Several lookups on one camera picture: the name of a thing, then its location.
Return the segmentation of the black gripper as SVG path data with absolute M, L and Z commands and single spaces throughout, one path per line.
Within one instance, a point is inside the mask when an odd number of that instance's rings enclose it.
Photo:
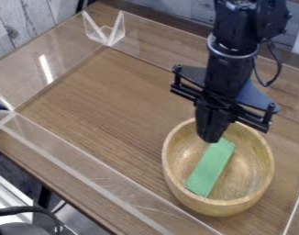
M 193 102 L 200 138 L 217 142 L 236 121 L 267 132 L 279 105 L 249 78 L 257 47 L 247 52 L 229 49 L 211 34 L 207 49 L 207 67 L 175 64 L 171 84 L 171 92 Z

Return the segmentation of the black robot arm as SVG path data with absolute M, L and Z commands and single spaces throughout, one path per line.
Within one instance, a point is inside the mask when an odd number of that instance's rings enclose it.
M 260 90 L 275 81 L 257 73 L 260 45 L 276 53 L 272 38 L 285 32 L 291 12 L 285 0 L 213 0 L 216 20 L 207 38 L 205 67 L 172 66 L 171 91 L 193 102 L 196 132 L 216 143 L 228 126 L 240 122 L 269 129 L 277 103 Z

